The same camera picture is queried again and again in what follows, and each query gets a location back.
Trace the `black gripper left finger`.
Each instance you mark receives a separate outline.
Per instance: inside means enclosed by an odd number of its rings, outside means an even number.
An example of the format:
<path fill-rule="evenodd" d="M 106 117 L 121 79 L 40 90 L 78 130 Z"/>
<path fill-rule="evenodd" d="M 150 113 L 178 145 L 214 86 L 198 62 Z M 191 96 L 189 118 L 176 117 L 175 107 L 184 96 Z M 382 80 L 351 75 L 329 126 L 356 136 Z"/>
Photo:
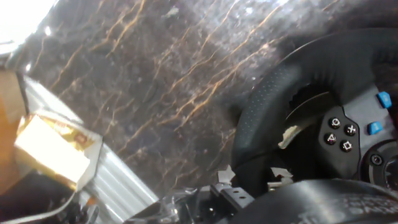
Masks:
<path fill-rule="evenodd" d="M 228 223 L 254 198 L 231 183 L 235 174 L 230 166 L 218 172 L 212 185 L 173 190 L 164 198 L 127 219 L 135 224 L 207 224 Z"/>

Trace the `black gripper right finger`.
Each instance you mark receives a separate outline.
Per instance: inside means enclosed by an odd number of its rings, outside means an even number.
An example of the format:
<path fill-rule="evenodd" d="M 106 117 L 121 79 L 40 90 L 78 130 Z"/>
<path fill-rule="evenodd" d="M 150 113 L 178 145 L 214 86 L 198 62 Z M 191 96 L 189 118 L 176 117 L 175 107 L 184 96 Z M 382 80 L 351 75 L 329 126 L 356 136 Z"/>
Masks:
<path fill-rule="evenodd" d="M 271 171 L 277 180 L 275 182 L 267 183 L 268 190 L 276 190 L 279 187 L 294 183 L 294 176 L 287 169 L 283 169 L 280 167 L 271 167 Z"/>

